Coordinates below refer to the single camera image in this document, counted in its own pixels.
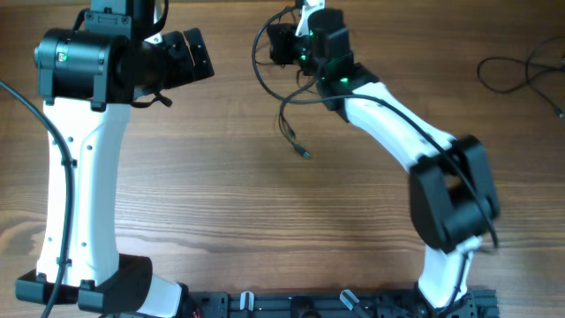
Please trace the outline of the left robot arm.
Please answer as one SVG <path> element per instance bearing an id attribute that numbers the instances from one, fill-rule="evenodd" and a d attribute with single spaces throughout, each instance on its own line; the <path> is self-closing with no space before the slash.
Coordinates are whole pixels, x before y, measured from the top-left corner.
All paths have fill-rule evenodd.
<path id="1" fill-rule="evenodd" d="M 169 89 L 214 74 L 199 29 L 165 33 L 166 1 L 94 1 L 34 51 L 34 115 L 49 134 L 48 218 L 36 266 L 16 298 L 75 304 L 103 317 L 198 317 L 186 285 L 117 250 L 117 167 L 134 109 L 171 105 Z"/>

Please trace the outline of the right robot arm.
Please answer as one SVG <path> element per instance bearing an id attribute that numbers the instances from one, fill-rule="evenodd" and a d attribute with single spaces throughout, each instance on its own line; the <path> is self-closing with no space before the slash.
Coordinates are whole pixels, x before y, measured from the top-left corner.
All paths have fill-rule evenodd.
<path id="1" fill-rule="evenodd" d="M 260 28 L 271 60 L 296 65 L 318 103 L 370 134 L 404 168 L 411 221 L 426 246 L 413 290 L 380 292 L 371 307 L 346 290 L 341 302 L 360 317 L 498 316 L 495 292 L 466 284 L 473 256 L 501 212 L 485 147 L 474 136 L 459 139 L 428 124 L 356 62 L 341 10 L 321 1 L 298 1 L 294 10 L 299 22 L 276 14 Z"/>

